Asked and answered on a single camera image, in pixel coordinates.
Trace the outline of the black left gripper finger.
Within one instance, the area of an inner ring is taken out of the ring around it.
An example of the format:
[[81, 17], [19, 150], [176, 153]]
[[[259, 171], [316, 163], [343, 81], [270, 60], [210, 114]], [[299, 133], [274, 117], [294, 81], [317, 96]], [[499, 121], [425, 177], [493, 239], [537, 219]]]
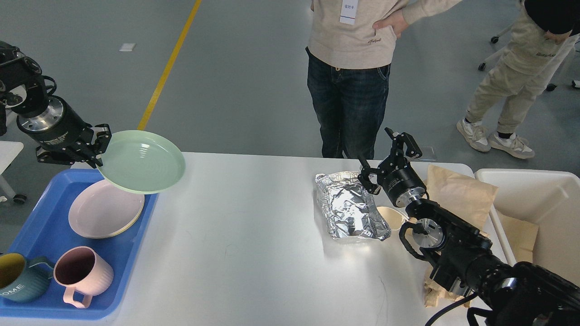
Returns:
[[73, 165], [74, 163], [87, 163], [92, 168], [102, 167], [103, 161], [96, 156], [87, 156], [81, 151], [74, 151], [65, 148], [65, 151], [49, 151], [42, 147], [36, 148], [36, 158], [38, 163], [49, 163], [59, 165]]
[[84, 126], [84, 155], [85, 157], [97, 157], [105, 153], [111, 140], [112, 133], [109, 124]]

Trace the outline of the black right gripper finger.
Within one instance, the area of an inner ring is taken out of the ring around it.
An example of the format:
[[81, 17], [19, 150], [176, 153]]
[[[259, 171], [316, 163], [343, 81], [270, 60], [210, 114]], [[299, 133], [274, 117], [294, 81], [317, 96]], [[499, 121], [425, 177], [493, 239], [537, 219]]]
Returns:
[[406, 132], [394, 132], [388, 127], [385, 128], [385, 131], [392, 140], [390, 153], [385, 159], [386, 161], [410, 161], [423, 156], [422, 150], [412, 135]]
[[379, 194], [382, 187], [379, 184], [371, 182], [370, 176], [379, 175], [381, 173], [380, 169], [371, 167], [368, 161], [361, 155], [358, 156], [358, 160], [361, 164], [361, 172], [357, 176], [357, 179], [360, 181], [365, 190], [369, 192], [369, 194]]

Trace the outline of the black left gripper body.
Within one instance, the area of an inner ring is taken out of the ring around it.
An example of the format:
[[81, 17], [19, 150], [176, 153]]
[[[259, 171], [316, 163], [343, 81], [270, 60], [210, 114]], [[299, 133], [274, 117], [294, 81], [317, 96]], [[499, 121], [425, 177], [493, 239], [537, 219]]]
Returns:
[[19, 130], [39, 144], [38, 157], [92, 157], [93, 130], [58, 96], [17, 106]]

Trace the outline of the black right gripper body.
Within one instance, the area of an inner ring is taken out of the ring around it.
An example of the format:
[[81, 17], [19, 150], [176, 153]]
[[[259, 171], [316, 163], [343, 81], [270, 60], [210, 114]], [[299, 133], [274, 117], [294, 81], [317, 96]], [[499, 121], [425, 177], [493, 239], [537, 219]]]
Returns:
[[426, 194], [425, 184], [406, 157], [387, 157], [378, 168], [377, 181], [395, 207], [404, 208]]

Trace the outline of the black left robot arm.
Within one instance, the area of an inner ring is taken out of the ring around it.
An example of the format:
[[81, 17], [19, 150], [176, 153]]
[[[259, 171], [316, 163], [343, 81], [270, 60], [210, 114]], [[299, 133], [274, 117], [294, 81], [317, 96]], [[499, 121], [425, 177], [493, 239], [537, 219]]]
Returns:
[[81, 119], [54, 94], [55, 80], [17, 46], [1, 43], [0, 62], [1, 134], [6, 134], [6, 110], [10, 110], [17, 115], [17, 128], [38, 143], [38, 162], [101, 167], [100, 156], [112, 137], [110, 126]]

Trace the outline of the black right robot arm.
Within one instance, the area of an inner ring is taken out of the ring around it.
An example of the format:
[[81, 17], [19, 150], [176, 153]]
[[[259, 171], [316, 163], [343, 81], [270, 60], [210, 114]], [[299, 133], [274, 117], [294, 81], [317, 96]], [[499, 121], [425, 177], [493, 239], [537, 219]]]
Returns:
[[427, 324], [453, 308], [479, 297], [488, 309], [470, 307], [471, 326], [483, 317], [488, 326], [577, 326], [579, 288], [559, 275], [530, 262], [509, 265], [494, 256], [492, 242], [474, 225], [429, 199], [426, 186], [412, 169], [410, 158], [422, 156], [415, 139], [386, 128], [390, 154], [377, 168], [360, 157], [358, 179], [367, 192], [384, 189], [391, 203], [405, 209], [415, 222], [402, 224], [398, 236], [416, 259], [428, 262], [430, 279], [462, 296], [436, 313]]

